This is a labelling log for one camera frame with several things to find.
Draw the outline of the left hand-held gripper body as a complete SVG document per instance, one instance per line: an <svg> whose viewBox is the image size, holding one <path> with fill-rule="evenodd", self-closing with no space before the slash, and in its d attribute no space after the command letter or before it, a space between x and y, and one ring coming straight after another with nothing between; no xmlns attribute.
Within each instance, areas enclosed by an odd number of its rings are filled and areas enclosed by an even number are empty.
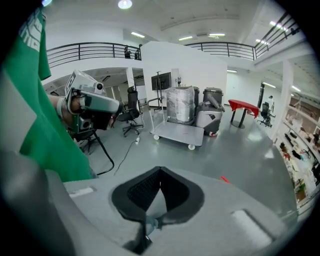
<svg viewBox="0 0 320 256"><path fill-rule="evenodd" d="M105 96L104 85L101 82L98 82L93 77L82 71L74 70L64 88L65 103L68 111L70 110L69 107L72 97L82 97L82 91ZM72 125L70 129L74 133L79 134L90 130L106 130L109 126L110 120L116 116L116 113L90 111L88 109L81 108L80 113L71 113L71 115Z"/></svg>

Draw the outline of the person's left hand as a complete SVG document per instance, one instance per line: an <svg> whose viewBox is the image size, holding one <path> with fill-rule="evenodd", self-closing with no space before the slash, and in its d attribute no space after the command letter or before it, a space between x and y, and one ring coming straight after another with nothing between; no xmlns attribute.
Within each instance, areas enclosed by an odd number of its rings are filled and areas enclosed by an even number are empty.
<svg viewBox="0 0 320 256"><path fill-rule="evenodd" d="M81 106L81 99L82 97L81 96L73 96L71 98L71 102L70 102L70 105L69 105L69 112L74 114L78 114L78 113L81 113L82 112L82 106Z"/></svg>

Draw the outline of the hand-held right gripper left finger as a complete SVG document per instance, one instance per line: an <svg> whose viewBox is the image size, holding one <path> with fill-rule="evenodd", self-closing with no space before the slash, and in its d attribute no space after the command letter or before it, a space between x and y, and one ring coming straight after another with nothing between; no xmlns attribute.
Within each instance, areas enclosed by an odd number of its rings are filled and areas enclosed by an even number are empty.
<svg viewBox="0 0 320 256"><path fill-rule="evenodd" d="M132 201L156 192L159 170L62 183L62 222L75 255L160 255L146 237L145 211Z"/></svg>

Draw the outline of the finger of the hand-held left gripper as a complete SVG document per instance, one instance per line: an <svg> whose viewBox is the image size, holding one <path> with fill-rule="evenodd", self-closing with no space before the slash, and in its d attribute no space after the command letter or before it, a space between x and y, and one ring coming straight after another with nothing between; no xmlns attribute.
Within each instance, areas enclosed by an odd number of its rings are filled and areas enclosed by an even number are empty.
<svg viewBox="0 0 320 256"><path fill-rule="evenodd" d="M82 90L81 108L95 112L119 114L123 110L123 104L113 98Z"/></svg>

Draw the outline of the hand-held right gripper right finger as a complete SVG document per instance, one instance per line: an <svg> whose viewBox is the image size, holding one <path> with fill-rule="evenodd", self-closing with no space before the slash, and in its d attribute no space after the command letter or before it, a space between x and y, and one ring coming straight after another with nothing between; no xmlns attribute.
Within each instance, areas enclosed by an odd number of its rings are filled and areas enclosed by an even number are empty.
<svg viewBox="0 0 320 256"><path fill-rule="evenodd" d="M273 256L294 230L269 207L222 180L174 168L198 185L204 203L187 222L164 226L151 256Z"/></svg>

